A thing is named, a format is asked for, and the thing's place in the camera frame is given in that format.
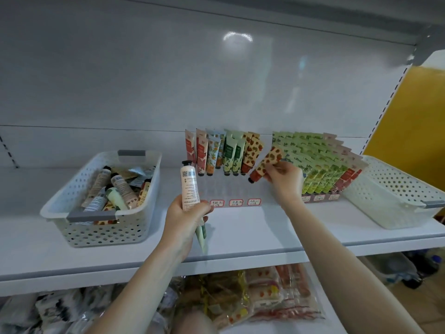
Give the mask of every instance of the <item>handwritten label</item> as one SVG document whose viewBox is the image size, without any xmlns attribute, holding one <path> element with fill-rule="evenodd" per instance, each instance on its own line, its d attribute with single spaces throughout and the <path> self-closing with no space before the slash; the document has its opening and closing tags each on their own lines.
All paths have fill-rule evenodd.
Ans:
<svg viewBox="0 0 445 334">
<path fill-rule="evenodd" d="M 248 206 L 255 206 L 255 205 L 260 205 L 260 204 L 261 204 L 261 199 L 260 198 L 248 199 Z"/>
<path fill-rule="evenodd" d="M 243 202 L 244 202 L 244 200 L 242 200 L 242 199 L 231 199 L 229 201 L 229 206 L 242 206 Z"/>
<path fill-rule="evenodd" d="M 325 196 L 326 195 L 316 195 L 316 196 L 314 196 L 314 202 L 319 202 L 320 200 L 323 200 Z"/>
<path fill-rule="evenodd" d="M 337 200 L 340 197 L 340 194 L 336 193 L 336 194 L 332 194 L 331 196 L 329 196 L 328 200 Z"/>
<path fill-rule="evenodd" d="M 224 207 L 224 200 L 211 200 L 210 205 L 214 207 Z"/>
</svg>

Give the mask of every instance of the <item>basket handle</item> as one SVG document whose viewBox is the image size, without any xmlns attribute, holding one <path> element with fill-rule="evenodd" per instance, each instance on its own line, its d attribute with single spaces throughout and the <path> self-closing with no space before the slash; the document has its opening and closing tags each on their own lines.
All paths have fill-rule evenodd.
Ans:
<svg viewBox="0 0 445 334">
<path fill-rule="evenodd" d="M 118 150 L 118 156 L 140 156 L 140 157 L 145 157 L 145 150 Z"/>
<path fill-rule="evenodd" d="M 101 220 L 117 220 L 116 211 L 71 211 L 66 217 L 69 223 L 79 223 L 88 221 L 101 221 Z"/>
<path fill-rule="evenodd" d="M 444 200 L 430 200 L 430 201 L 423 201 L 421 200 L 422 203 L 425 204 L 425 208 L 439 208 L 439 207 L 445 207 L 445 201 Z"/>
</svg>

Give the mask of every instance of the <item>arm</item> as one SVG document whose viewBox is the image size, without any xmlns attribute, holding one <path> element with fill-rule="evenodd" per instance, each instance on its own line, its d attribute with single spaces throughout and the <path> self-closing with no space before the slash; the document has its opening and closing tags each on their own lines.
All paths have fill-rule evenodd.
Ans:
<svg viewBox="0 0 445 334">
<path fill-rule="evenodd" d="M 177 196 L 167 211 L 158 246 L 87 334 L 144 334 L 177 266 L 190 252 L 201 217 L 212 210 L 201 202 L 184 212 L 181 196 Z"/>
<path fill-rule="evenodd" d="M 352 252 L 305 207 L 301 200 L 303 175 L 289 162 L 267 167 L 277 200 L 349 334 L 420 334 L 422 329 Z"/>
</svg>

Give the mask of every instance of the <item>perforated basket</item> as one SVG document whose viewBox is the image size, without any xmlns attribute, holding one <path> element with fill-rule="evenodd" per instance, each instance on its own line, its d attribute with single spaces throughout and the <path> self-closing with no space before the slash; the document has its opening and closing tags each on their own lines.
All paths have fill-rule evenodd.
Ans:
<svg viewBox="0 0 445 334">
<path fill-rule="evenodd" d="M 369 167 L 343 194 L 381 227 L 420 226 L 445 206 L 445 192 L 377 158 L 363 160 Z"/>
<path fill-rule="evenodd" d="M 138 243 L 148 236 L 151 217 L 160 183 L 161 153 L 158 151 L 119 150 L 101 152 L 94 156 L 41 209 L 40 215 L 56 224 L 72 247 Z M 156 169 L 146 200 L 131 210 L 83 212 L 79 207 L 85 200 L 97 174 L 105 166 Z M 79 223 L 115 220 L 116 224 L 82 225 Z"/>
</svg>

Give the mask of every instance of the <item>tube display holder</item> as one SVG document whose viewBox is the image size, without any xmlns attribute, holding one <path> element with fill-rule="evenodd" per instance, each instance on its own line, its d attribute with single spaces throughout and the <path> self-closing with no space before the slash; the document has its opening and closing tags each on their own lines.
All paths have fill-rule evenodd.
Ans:
<svg viewBox="0 0 445 334">
<path fill-rule="evenodd" d="M 248 181 L 249 175 L 224 175 L 222 169 L 215 170 L 212 176 L 197 177 L 199 196 L 214 207 L 247 207 L 263 204 L 277 204 L 271 184 L 264 178 L 255 183 Z M 304 195 L 303 202 L 329 202 L 339 199 L 341 193 Z"/>
</svg>

